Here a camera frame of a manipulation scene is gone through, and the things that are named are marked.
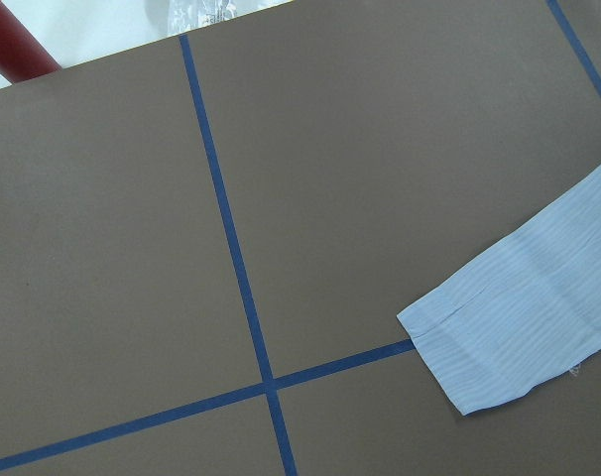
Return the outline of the light blue button-up shirt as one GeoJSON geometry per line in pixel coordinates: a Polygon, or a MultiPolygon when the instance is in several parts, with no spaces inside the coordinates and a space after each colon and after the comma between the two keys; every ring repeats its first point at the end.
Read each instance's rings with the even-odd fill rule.
{"type": "Polygon", "coordinates": [[[601,165],[398,316],[463,414],[601,350],[601,165]]]}

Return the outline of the clear plastic bag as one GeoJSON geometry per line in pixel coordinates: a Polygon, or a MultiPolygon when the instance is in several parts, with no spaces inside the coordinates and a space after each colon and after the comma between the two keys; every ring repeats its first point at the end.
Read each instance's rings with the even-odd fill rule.
{"type": "Polygon", "coordinates": [[[153,29],[170,37],[265,10],[286,0],[165,0],[144,1],[153,29]]]}

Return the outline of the dark red cylinder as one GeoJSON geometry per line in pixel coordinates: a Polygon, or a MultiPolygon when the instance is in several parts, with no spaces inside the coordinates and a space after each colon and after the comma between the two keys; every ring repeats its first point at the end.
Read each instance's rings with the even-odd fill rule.
{"type": "Polygon", "coordinates": [[[0,74],[17,83],[60,69],[59,63],[0,1],[0,74]]]}

